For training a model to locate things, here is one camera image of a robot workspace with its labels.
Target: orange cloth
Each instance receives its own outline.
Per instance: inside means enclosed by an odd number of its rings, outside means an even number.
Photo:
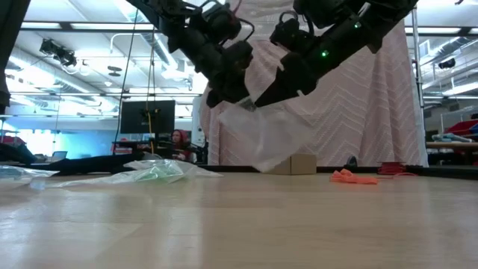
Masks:
[[[330,176],[330,182],[353,183],[365,185],[377,185],[379,180],[374,177],[358,177],[347,169],[342,169],[341,172],[335,171]]]

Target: table surface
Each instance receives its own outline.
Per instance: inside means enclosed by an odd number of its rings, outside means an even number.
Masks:
[[[478,182],[226,174],[0,191],[0,268],[478,268]]]
[[[478,143],[426,142],[426,147],[429,149],[478,149]]]

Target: small box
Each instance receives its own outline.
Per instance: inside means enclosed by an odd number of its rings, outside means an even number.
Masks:
[[[294,154],[266,173],[272,175],[313,175],[316,172],[317,158],[315,155]]]

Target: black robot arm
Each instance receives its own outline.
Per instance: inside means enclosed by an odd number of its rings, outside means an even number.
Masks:
[[[276,26],[270,40],[291,52],[281,59],[276,80],[256,101],[258,107],[307,95],[317,81],[365,46],[376,53],[383,37],[407,16],[418,0],[294,0],[293,19]],[[309,31],[299,29],[298,15]],[[333,25],[322,36],[318,28]]]
[[[237,102],[249,95],[244,84],[245,71],[252,60],[252,47],[239,41],[228,48],[223,44],[236,38],[241,21],[229,4],[207,0],[195,6],[182,0],[126,0],[138,8],[162,33],[168,36],[170,52],[181,50],[209,80],[208,106],[222,101]],[[213,7],[203,12],[204,6]]]

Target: plastic bag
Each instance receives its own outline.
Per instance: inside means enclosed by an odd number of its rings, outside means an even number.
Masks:
[[[125,167],[129,167],[135,170],[145,170],[150,169],[152,167],[158,167],[161,165],[174,163],[176,164],[179,169],[185,174],[186,176],[194,176],[194,177],[221,177],[223,175],[219,173],[214,173],[211,171],[207,171],[206,169],[202,169],[197,167],[194,164],[187,163],[185,161],[173,161],[173,160],[147,160],[147,161],[132,161],[130,163],[125,164]]]
[[[257,108],[250,98],[227,108],[219,120],[243,142],[252,166],[261,172],[289,158],[314,135],[310,124],[283,106]]]
[[[173,160],[133,161],[125,167],[137,169],[118,173],[97,179],[82,179],[70,182],[49,182],[45,179],[35,179],[30,187],[43,190],[45,188],[65,188],[84,184],[120,184],[156,180],[163,183],[173,183],[188,176],[222,176],[217,173],[205,171],[192,164]]]
[[[0,181],[33,179],[35,177],[50,177],[58,171],[35,170],[9,165],[0,165]]]

